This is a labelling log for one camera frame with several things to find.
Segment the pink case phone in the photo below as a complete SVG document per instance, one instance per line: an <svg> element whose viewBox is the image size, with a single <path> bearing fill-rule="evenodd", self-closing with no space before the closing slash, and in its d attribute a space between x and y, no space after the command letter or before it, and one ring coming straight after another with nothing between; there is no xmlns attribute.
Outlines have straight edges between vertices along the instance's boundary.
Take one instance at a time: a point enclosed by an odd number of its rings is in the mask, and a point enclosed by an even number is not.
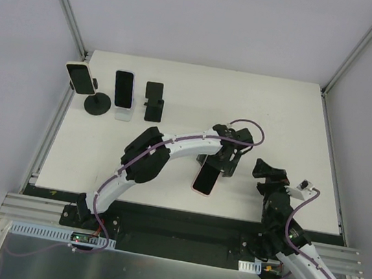
<svg viewBox="0 0 372 279"><path fill-rule="evenodd" d="M218 180L220 171L210 166L203 164L192 183L192 189L195 192L209 196Z"/></svg>

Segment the black folding phone stand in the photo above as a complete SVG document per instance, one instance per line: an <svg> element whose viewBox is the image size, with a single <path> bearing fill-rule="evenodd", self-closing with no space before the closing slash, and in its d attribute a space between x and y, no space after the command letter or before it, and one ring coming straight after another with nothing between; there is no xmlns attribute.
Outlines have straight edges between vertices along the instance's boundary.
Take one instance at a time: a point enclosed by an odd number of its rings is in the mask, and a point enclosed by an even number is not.
<svg viewBox="0 0 372 279"><path fill-rule="evenodd" d="M147 122L161 122L163 115L163 83L147 82L146 85L146 107L144 120Z"/></svg>

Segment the silver folding phone stand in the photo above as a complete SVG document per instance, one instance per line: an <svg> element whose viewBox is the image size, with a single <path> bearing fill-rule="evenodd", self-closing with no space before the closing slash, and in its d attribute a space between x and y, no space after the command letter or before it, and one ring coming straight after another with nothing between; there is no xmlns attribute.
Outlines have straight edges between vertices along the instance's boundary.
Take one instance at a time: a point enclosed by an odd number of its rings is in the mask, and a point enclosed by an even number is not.
<svg viewBox="0 0 372 279"><path fill-rule="evenodd" d="M123 107L113 107L115 112L114 112L114 118L116 120L121 120L121 122L129 122L131 121L133 117L133 113L135 113L135 107L137 105L137 100L135 98L132 98L132 106L127 109Z"/></svg>

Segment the lilac case phone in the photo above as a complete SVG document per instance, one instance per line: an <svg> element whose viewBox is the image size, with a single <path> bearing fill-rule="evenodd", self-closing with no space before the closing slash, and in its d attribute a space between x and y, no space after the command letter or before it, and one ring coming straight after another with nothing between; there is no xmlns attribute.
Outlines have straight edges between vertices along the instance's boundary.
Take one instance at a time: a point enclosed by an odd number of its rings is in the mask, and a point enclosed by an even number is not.
<svg viewBox="0 0 372 279"><path fill-rule="evenodd" d="M124 109L131 109L133 104L135 75L132 72L117 70L115 73L114 105Z"/></svg>

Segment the black clamp phone stand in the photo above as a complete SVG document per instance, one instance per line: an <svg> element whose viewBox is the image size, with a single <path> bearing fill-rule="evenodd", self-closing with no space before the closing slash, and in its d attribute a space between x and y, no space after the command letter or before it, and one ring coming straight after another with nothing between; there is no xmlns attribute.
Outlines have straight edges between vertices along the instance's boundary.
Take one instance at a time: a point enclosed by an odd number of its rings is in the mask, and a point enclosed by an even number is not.
<svg viewBox="0 0 372 279"><path fill-rule="evenodd" d="M103 92L96 92L95 95L85 95L84 109L91 115L103 115L111 107L111 99Z"/></svg>

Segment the cream case phone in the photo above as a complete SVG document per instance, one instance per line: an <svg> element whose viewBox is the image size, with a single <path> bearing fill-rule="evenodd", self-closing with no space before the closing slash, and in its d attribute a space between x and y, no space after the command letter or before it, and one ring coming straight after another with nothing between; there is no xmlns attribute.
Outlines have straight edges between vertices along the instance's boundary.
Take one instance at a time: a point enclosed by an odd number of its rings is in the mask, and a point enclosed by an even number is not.
<svg viewBox="0 0 372 279"><path fill-rule="evenodd" d="M89 64L86 62L67 62L67 72L73 90L79 95L95 95L96 89Z"/></svg>

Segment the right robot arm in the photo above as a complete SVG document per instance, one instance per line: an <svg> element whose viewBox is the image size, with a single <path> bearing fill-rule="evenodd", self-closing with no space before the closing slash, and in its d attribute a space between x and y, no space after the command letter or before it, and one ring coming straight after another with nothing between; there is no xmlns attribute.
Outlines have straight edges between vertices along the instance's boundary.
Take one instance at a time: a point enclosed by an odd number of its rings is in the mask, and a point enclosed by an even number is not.
<svg viewBox="0 0 372 279"><path fill-rule="evenodd" d="M307 180L291 187L284 169L274 168L261 158L255 162L252 175L264 180L256 186L263 196L263 257L277 258L296 279L336 279L294 219L301 208L319 198L320 190Z"/></svg>

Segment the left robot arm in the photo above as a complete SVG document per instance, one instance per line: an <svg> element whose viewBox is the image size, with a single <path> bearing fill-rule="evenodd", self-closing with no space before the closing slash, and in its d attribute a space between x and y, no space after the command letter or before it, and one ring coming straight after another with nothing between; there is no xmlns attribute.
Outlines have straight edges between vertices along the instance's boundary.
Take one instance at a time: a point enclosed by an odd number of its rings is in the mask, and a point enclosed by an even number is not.
<svg viewBox="0 0 372 279"><path fill-rule="evenodd" d="M75 218L84 229L94 228L100 215L125 191L135 184L155 179L166 164L176 158L213 157L213 167L225 176L235 170L235 160L250 151L254 142L250 131L236 131L223 124L198 133L175 135L160 132L153 126L146 129L124 149L119 166L95 190L79 194Z"/></svg>

